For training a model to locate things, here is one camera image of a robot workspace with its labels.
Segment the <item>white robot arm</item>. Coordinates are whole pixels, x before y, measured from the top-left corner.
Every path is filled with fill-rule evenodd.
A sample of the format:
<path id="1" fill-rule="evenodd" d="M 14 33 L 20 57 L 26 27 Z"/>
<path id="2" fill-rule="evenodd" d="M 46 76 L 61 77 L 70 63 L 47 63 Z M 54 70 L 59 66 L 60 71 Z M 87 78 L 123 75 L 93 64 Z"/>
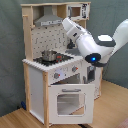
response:
<path id="1" fill-rule="evenodd" d="M 69 18 L 65 18 L 62 25 L 85 61 L 96 67 L 104 67 L 109 58 L 128 43 L 128 19 L 119 24 L 113 36 L 98 35 L 96 38 Z"/>

